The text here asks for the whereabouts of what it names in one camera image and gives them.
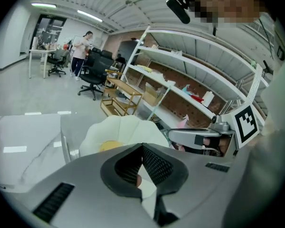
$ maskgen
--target wooden rack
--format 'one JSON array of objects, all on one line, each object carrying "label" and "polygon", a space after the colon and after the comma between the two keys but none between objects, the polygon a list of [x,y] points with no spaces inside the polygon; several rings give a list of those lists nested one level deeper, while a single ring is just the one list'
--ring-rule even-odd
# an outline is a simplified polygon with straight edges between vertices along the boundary
[{"label": "wooden rack", "polygon": [[[120,80],[120,77],[123,75],[122,73],[118,73],[118,72],[111,71],[111,70],[106,70],[106,72],[108,73],[108,76],[106,78],[104,94],[103,94],[103,97],[102,97],[101,103],[100,103],[101,109],[104,111],[104,113],[107,116],[111,116],[111,115],[117,115],[117,116],[133,115],[136,112],[137,106],[138,106],[143,95],[140,92],[138,92],[137,90],[135,90],[134,88],[132,88],[131,86],[129,86],[128,84],[126,84],[124,81]],[[118,77],[112,78],[112,77],[110,77],[110,73],[117,74]],[[114,87],[113,88],[108,87],[107,86],[108,83],[113,84]],[[117,99],[118,98],[117,88],[126,92],[130,96],[128,98],[129,103],[123,103],[123,102],[118,101],[118,99]],[[106,94],[108,94],[109,99],[104,100],[104,97]],[[135,96],[139,97],[137,104],[135,102],[133,102],[133,98]]]}]

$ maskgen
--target woman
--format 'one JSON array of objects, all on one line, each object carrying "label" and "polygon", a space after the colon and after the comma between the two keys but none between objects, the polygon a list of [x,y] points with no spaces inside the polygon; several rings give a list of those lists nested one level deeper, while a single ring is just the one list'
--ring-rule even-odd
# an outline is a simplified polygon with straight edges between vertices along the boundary
[{"label": "woman", "polygon": [[86,32],[85,36],[73,46],[75,47],[75,52],[73,54],[73,60],[72,60],[72,66],[71,66],[71,74],[72,77],[75,75],[76,81],[79,80],[78,74],[80,72],[81,66],[84,62],[84,59],[86,58],[86,51],[88,50],[90,43],[89,39],[91,39],[93,36],[93,33],[91,31]]}]

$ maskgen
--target desk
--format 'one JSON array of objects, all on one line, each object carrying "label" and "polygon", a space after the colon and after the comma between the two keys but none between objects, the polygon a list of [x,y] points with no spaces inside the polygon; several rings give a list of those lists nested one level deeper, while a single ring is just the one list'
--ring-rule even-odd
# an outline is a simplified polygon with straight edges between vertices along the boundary
[{"label": "desk", "polygon": [[0,190],[24,193],[70,162],[60,115],[0,116]]},{"label": "desk", "polygon": [[29,54],[29,63],[28,63],[28,77],[31,77],[31,73],[30,73],[30,67],[31,67],[31,63],[32,63],[32,54],[33,53],[38,53],[38,54],[45,54],[45,59],[44,59],[44,66],[43,66],[43,78],[46,78],[46,67],[47,67],[47,60],[48,60],[48,54],[51,52],[56,52],[56,50],[29,50],[30,54]]}]

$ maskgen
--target floor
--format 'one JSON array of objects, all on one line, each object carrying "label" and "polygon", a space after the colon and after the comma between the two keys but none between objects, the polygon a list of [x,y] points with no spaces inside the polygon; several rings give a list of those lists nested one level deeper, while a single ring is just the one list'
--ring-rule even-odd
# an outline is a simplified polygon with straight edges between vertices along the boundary
[{"label": "floor", "polygon": [[[96,93],[96,101],[91,92],[78,96],[80,86],[88,83],[71,78],[69,68],[63,69],[66,75],[52,74],[44,79],[39,59],[32,60],[32,78],[29,79],[28,65],[26,59],[0,72],[0,116],[61,113],[61,129],[68,148],[70,151],[78,149],[88,128],[106,118],[100,108],[101,94]],[[142,205],[152,217],[156,187],[144,168],[139,174],[142,176],[139,187],[143,193]]]}]

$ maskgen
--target black sticker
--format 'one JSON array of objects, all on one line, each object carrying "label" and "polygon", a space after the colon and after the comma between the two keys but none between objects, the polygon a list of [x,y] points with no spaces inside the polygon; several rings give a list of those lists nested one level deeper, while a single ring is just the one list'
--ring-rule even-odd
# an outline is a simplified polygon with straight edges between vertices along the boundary
[{"label": "black sticker", "polygon": [[251,106],[248,106],[246,109],[235,115],[235,118],[238,124],[241,142],[244,143],[257,132],[257,122]]}]

